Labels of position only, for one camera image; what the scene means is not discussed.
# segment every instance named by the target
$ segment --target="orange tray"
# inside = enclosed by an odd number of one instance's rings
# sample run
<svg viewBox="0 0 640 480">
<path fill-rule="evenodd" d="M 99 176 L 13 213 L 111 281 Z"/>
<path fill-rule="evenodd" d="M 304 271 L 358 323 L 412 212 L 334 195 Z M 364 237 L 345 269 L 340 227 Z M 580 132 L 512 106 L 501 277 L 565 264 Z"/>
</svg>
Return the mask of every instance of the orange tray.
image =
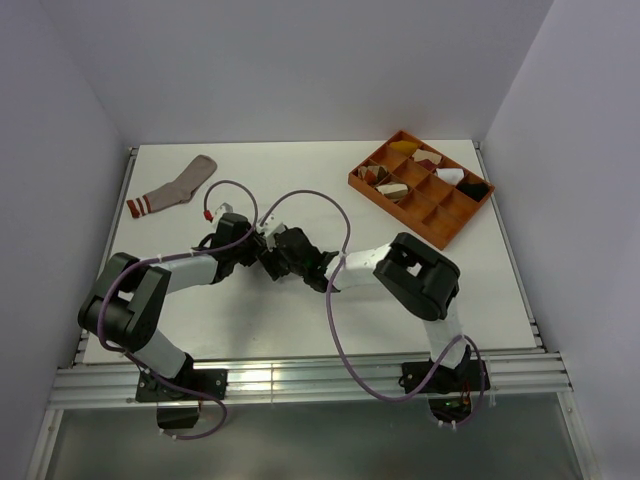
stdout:
<svg viewBox="0 0 640 480">
<path fill-rule="evenodd" d="M 399 140 L 416 143 L 420 150 L 429 150 L 442 155 L 442 161 L 438 168 L 461 168 L 464 170 L 464 177 L 458 186 L 465 183 L 484 183 L 489 187 L 489 191 L 480 201 L 468 197 L 458 190 L 457 186 L 449 185 L 428 169 L 414 162 L 412 156 L 405 155 L 389 146 L 391 142 Z M 363 165 L 386 167 L 389 174 L 378 185 L 387 182 L 404 183 L 409 187 L 409 193 L 398 203 L 389 200 L 374 186 L 358 177 L 358 167 Z M 485 182 L 435 148 L 402 130 L 373 152 L 358 167 L 349 173 L 349 185 L 441 250 L 453 240 L 453 237 L 462 230 L 462 227 L 485 204 L 495 190 L 495 187 L 490 183 Z"/>
</svg>

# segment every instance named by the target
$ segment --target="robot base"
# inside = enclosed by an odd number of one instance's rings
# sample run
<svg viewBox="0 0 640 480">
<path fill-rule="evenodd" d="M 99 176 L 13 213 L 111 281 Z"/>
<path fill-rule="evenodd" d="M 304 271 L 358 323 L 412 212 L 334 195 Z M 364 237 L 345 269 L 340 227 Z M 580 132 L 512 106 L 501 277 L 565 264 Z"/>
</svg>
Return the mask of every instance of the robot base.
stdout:
<svg viewBox="0 0 640 480">
<path fill-rule="evenodd" d="M 224 400 L 227 390 L 227 370 L 224 369 L 198 369 L 193 370 L 188 385 L 180 385 L 196 392 L 202 392 Z M 158 383 L 155 378 L 144 372 L 140 373 L 136 402 L 158 403 L 178 402 L 189 400 L 201 400 L 200 397 L 187 393 L 177 392 Z"/>
<path fill-rule="evenodd" d="M 427 376 L 429 370 L 433 366 L 433 362 L 407 362 L 402 364 L 402 377 L 400 377 L 399 384 L 404 388 L 405 393 L 409 393 L 414 390 L 420 382 Z M 484 371 L 487 371 L 487 367 L 482 362 Z M 462 375 L 456 375 L 454 370 L 448 368 L 439 367 L 431 381 L 425 385 L 420 393 L 439 393 L 447 394 L 451 392 L 462 391 L 465 382 L 469 382 L 470 391 L 480 391 L 480 362 L 478 360 L 468 360 L 464 373 Z M 485 391 L 491 388 L 489 382 L 489 376 L 484 376 Z"/>
</svg>

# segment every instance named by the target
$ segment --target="cable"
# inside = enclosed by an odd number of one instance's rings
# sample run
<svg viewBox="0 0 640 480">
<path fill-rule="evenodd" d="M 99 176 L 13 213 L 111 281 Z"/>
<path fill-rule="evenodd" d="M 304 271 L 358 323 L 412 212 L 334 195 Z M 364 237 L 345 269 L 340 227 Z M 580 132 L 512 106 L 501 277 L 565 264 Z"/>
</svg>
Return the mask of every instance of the cable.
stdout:
<svg viewBox="0 0 640 480">
<path fill-rule="evenodd" d="M 138 366 L 138 368 L 142 368 L 143 370 L 149 370 L 149 372 L 151 373 L 151 375 L 153 376 L 153 378 L 161 383 L 162 385 L 164 385 L 165 387 L 168 387 L 172 390 L 178 391 L 178 392 L 182 392 L 182 393 L 186 393 L 188 395 L 193 395 L 196 397 L 200 397 L 202 399 L 205 400 L 211 400 L 215 403 L 217 403 L 221 410 L 222 410 L 222 418 L 220 419 L 220 421 L 211 429 L 207 430 L 206 432 L 203 433 L 199 433 L 196 435 L 175 435 L 175 434 L 171 434 L 170 432 L 163 432 L 166 435 L 178 439 L 178 440 L 197 440 L 199 438 L 204 438 L 204 437 L 208 437 L 209 435 L 217 432 L 222 425 L 224 424 L 225 420 L 227 419 L 227 407 L 224 405 L 224 403 L 221 400 L 218 400 L 217 398 L 204 393 L 204 392 L 197 392 L 195 390 L 191 390 L 188 388 L 184 388 L 181 387 L 179 385 L 175 385 L 173 383 L 171 383 L 169 380 L 167 380 L 166 378 L 158 375 L 156 372 L 152 371 L 148 366 L 146 366 L 144 363 L 142 363 L 140 360 L 138 360 L 137 358 L 135 358 L 130 352 L 126 352 L 123 348 L 117 348 L 117 347 L 112 347 L 111 345 L 109 345 L 107 343 L 107 340 L 104 336 L 104 319 L 105 319 L 105 315 L 107 312 L 107 306 L 109 305 L 109 303 L 111 302 L 111 299 L 113 298 L 113 296 L 115 295 L 115 293 L 118 291 L 118 287 L 120 286 L 120 284 L 122 283 L 122 281 L 127 277 L 127 275 L 129 275 L 131 272 L 133 272 L 134 270 L 137 270 L 138 268 L 141 268 L 143 266 L 146 265 L 153 265 L 155 263 L 160 263 L 160 262 L 168 262 L 171 260 L 181 260 L 183 258 L 189 258 L 192 256 L 200 256 L 200 255 L 210 255 L 212 253 L 216 253 L 216 252 L 221 252 L 223 250 L 228 250 L 230 248 L 235 247 L 236 245 L 239 245 L 240 243 L 244 242 L 247 238 L 249 238 L 249 236 L 253 233 L 253 231 L 256 228 L 256 224 L 258 223 L 258 202 L 256 201 L 256 198 L 253 196 L 253 194 L 251 193 L 251 191 L 245 187 L 244 185 L 235 182 L 233 180 L 220 180 L 216 183 L 214 183 L 213 185 L 211 185 L 208 189 L 207 192 L 205 193 L 204 196 L 204 210 L 205 212 L 208 211 L 207 209 L 207 201 L 209 199 L 209 194 L 211 193 L 211 191 L 216 188 L 219 185 L 222 184 L 229 184 L 229 185 L 234 185 L 236 187 L 241 188 L 242 190 L 244 190 L 247 195 L 249 196 L 249 198 L 251 199 L 251 203 L 253 204 L 253 222 L 251 223 L 251 228 L 249 228 L 249 230 L 242 236 L 240 237 L 238 240 L 236 240 L 235 242 L 231 242 L 227 245 L 224 245 L 222 247 L 217 247 L 217 248 L 210 248 L 208 250 L 201 250 L 198 252 L 188 252 L 188 253 L 179 253 L 176 255 L 167 255 L 166 257 L 158 257 L 158 258 L 149 258 L 146 260 L 140 260 L 139 262 L 134 263 L 133 265 L 127 267 L 126 269 L 124 269 L 122 271 L 122 273 L 120 273 L 120 275 L 118 275 L 118 277 L 116 277 L 115 281 L 111 284 L 111 286 L 109 287 L 109 290 L 107 291 L 107 294 L 104 297 L 104 300 L 102 301 L 102 305 L 100 308 L 100 313 L 98 314 L 98 325 L 97 325 L 97 332 L 98 332 L 98 339 L 100 340 L 100 345 L 102 345 L 105 349 L 112 351 L 112 352 L 121 352 L 124 353 L 125 356 L 131 360 L 136 366 Z"/>
<path fill-rule="evenodd" d="M 367 385 L 367 383 L 362 379 L 362 377 L 360 377 L 358 375 L 358 373 L 355 371 L 355 369 L 353 368 L 353 365 L 351 365 L 351 363 L 349 362 L 349 359 L 348 359 L 344 349 L 342 348 L 342 344 L 340 343 L 340 338 L 338 337 L 338 332 L 336 330 L 335 320 L 333 318 L 333 309 L 332 309 L 332 305 L 331 305 L 331 293 L 332 293 L 332 290 L 333 290 L 333 282 L 335 281 L 335 278 L 338 275 L 338 273 L 340 272 L 340 270 L 344 267 L 345 257 L 346 257 L 346 250 L 347 250 L 347 246 L 349 244 L 349 240 L 351 238 L 351 222 L 349 221 L 349 217 L 347 216 L 347 213 L 338 204 L 338 202 L 336 202 L 334 199 L 332 199 L 328 195 L 325 195 L 324 193 L 317 192 L 315 190 L 294 190 L 292 192 L 287 193 L 286 195 L 283 195 L 278 200 L 276 200 L 276 202 L 271 206 L 271 208 L 269 208 L 269 210 L 267 210 L 267 213 L 264 215 L 263 220 L 261 222 L 261 225 L 264 223 L 264 219 L 267 218 L 269 215 L 271 215 L 273 210 L 275 210 L 275 208 L 280 203 L 282 203 L 282 201 L 284 201 L 285 199 L 287 199 L 287 198 L 289 198 L 289 197 L 291 197 L 293 195 L 304 194 L 304 193 L 310 194 L 310 195 L 316 195 L 318 197 L 322 197 L 325 200 L 327 200 L 328 202 L 330 202 L 331 204 L 333 204 L 333 206 L 335 206 L 338 209 L 338 211 L 340 212 L 340 214 L 342 215 L 342 218 L 344 218 L 345 225 L 346 225 L 345 239 L 344 239 L 344 242 L 342 243 L 342 250 L 340 252 L 340 261 L 338 262 L 337 268 L 333 271 L 333 273 L 329 277 L 329 283 L 327 285 L 327 290 L 325 292 L 325 305 L 326 305 L 326 308 L 327 308 L 327 319 L 329 321 L 329 329 L 331 330 L 331 337 L 333 338 L 333 343 L 335 344 L 336 349 L 338 350 L 338 355 L 340 356 L 340 360 L 342 360 L 342 364 L 344 365 L 344 367 L 349 372 L 349 375 L 351 375 L 351 377 L 355 380 L 355 382 L 365 392 L 367 392 L 372 397 L 377 398 L 378 400 L 382 400 L 384 402 L 389 402 L 389 403 L 406 402 L 407 400 L 412 399 L 418 393 L 420 393 L 420 391 L 427 385 L 427 383 L 429 383 L 429 381 L 431 380 L 431 378 L 435 374 L 436 369 L 440 366 L 440 364 L 442 363 L 442 361 L 446 357 L 447 353 L 449 353 L 449 351 L 453 348 L 453 346 L 456 343 L 458 343 L 459 341 L 461 341 L 461 340 L 466 340 L 467 342 L 469 342 L 469 344 L 473 348 L 473 350 L 474 350 L 474 352 L 475 352 L 475 354 L 476 354 L 476 356 L 478 358 L 478 362 L 480 363 L 480 393 L 478 395 L 478 402 L 477 402 L 478 408 L 474 408 L 471 411 L 471 413 L 469 414 L 468 417 L 466 417 L 464 420 L 462 420 L 459 423 L 457 423 L 457 426 L 464 425 L 464 424 L 468 423 L 470 420 L 472 420 L 475 417 L 475 415 L 477 414 L 477 411 L 479 410 L 479 406 L 482 404 L 482 399 L 484 398 L 485 388 L 486 388 L 486 385 L 485 385 L 486 372 L 484 370 L 484 365 L 482 363 L 482 357 L 480 355 L 480 351 L 478 349 L 478 346 L 467 335 L 457 335 L 456 337 L 454 337 L 451 340 L 451 342 L 449 342 L 449 344 L 445 347 L 445 349 L 442 351 L 442 353 L 438 356 L 438 358 L 435 360 L 435 362 L 433 363 L 433 366 L 429 370 L 429 373 L 427 373 L 427 375 L 424 377 L 424 379 L 422 379 L 422 381 L 418 384 L 418 386 L 415 389 L 413 389 L 411 392 L 407 393 L 406 395 L 402 395 L 400 397 L 389 397 L 387 395 L 383 395 L 383 394 L 375 391 L 373 388 L 371 388 L 369 385 Z"/>
</svg>

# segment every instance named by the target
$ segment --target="small object in tray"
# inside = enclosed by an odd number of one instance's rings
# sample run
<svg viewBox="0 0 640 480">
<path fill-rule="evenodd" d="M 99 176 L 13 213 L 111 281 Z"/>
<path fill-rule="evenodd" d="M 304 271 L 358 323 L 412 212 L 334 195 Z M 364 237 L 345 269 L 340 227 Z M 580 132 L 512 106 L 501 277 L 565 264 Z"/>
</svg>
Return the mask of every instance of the small object in tray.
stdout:
<svg viewBox="0 0 640 480">
<path fill-rule="evenodd" d="M 436 168 L 438 168 L 438 166 L 435 163 L 427 159 L 420 160 L 419 162 L 416 162 L 416 163 L 420 165 L 422 168 L 426 168 L 430 172 L 433 172 Z"/>
<path fill-rule="evenodd" d="M 387 176 L 389 171 L 381 165 L 369 165 L 358 167 L 358 177 L 367 182 L 368 185 L 375 185 Z"/>
<path fill-rule="evenodd" d="M 486 183 L 461 183 L 456 188 L 476 202 L 482 200 L 490 190 Z"/>
<path fill-rule="evenodd" d="M 464 178 L 464 170 L 461 168 L 438 168 L 436 176 L 455 187 Z"/>
<path fill-rule="evenodd" d="M 416 150 L 413 153 L 412 157 L 413 157 L 413 161 L 418 164 L 421 164 L 421 162 L 423 162 L 424 160 L 427 160 L 429 163 L 438 166 L 442 161 L 442 155 L 440 155 L 439 153 L 431 152 L 429 150 Z"/>
<path fill-rule="evenodd" d="M 393 202 L 399 202 L 409 193 L 409 187 L 404 183 L 389 182 L 378 185 L 376 190 Z"/>
<path fill-rule="evenodd" d="M 404 153 L 406 156 L 413 155 L 413 152 L 415 152 L 419 147 L 417 143 L 409 142 L 408 140 L 391 142 L 389 146 L 396 152 Z"/>
</svg>

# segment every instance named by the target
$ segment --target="red stripe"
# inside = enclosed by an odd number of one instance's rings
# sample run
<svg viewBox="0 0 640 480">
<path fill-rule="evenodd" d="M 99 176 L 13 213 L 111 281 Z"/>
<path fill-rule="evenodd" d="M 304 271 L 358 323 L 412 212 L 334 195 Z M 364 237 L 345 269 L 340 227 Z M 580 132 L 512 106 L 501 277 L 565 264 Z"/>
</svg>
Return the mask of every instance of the red stripe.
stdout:
<svg viewBox="0 0 640 480">
<path fill-rule="evenodd" d="M 140 212 L 136 208 L 136 204 L 133 203 L 133 200 L 127 200 L 127 207 L 129 207 L 129 211 L 133 218 L 138 218 L 140 216 Z"/>
<path fill-rule="evenodd" d="M 144 203 L 147 206 L 147 213 L 151 213 L 151 204 L 149 203 L 149 199 L 146 195 L 143 195 L 142 198 L 144 198 Z"/>
<path fill-rule="evenodd" d="M 146 215 L 144 207 L 142 206 L 142 201 L 139 198 L 136 198 L 136 202 L 138 203 L 138 208 L 140 208 L 140 213 L 142 213 L 143 216 Z"/>
</svg>

